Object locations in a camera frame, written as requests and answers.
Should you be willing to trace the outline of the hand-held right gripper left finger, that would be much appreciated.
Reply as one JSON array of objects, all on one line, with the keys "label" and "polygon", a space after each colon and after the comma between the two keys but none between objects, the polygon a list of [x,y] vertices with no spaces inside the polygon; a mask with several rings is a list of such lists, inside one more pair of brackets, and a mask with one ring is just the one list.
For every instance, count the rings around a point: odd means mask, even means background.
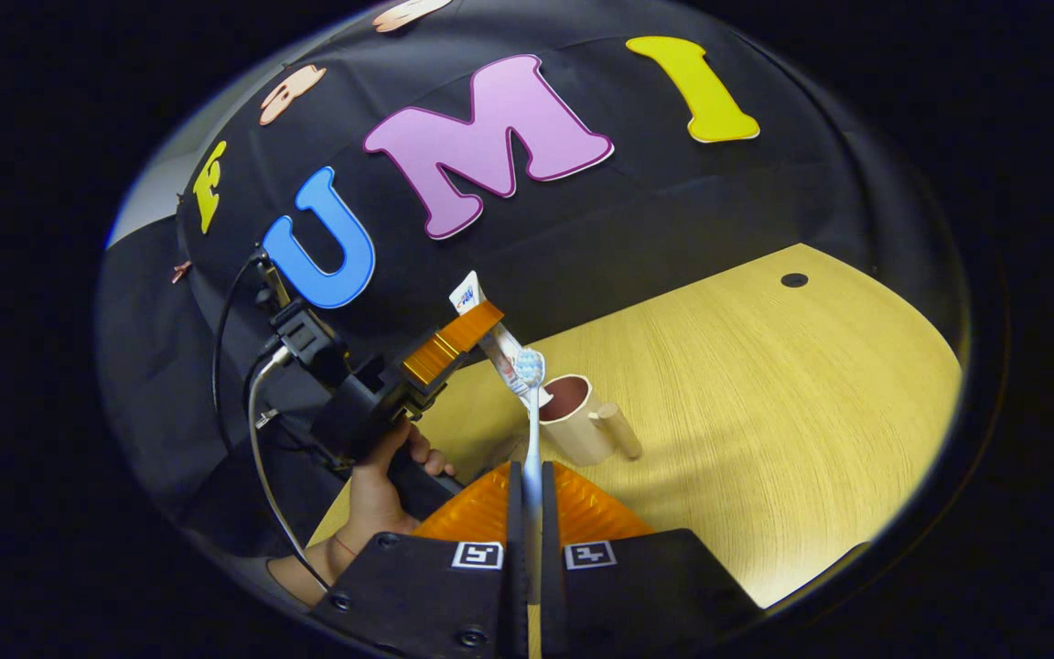
[{"label": "hand-held right gripper left finger", "polygon": [[313,616],[372,658],[526,658],[522,467],[509,467],[501,541],[376,534]]}]

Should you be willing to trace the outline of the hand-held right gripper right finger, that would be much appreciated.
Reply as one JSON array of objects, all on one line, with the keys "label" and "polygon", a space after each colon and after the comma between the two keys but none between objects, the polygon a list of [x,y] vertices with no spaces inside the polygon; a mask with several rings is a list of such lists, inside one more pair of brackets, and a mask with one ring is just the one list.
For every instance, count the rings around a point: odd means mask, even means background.
[{"label": "hand-held right gripper right finger", "polygon": [[761,621],[692,530],[656,534],[560,463],[541,474],[545,658],[704,658]]}]

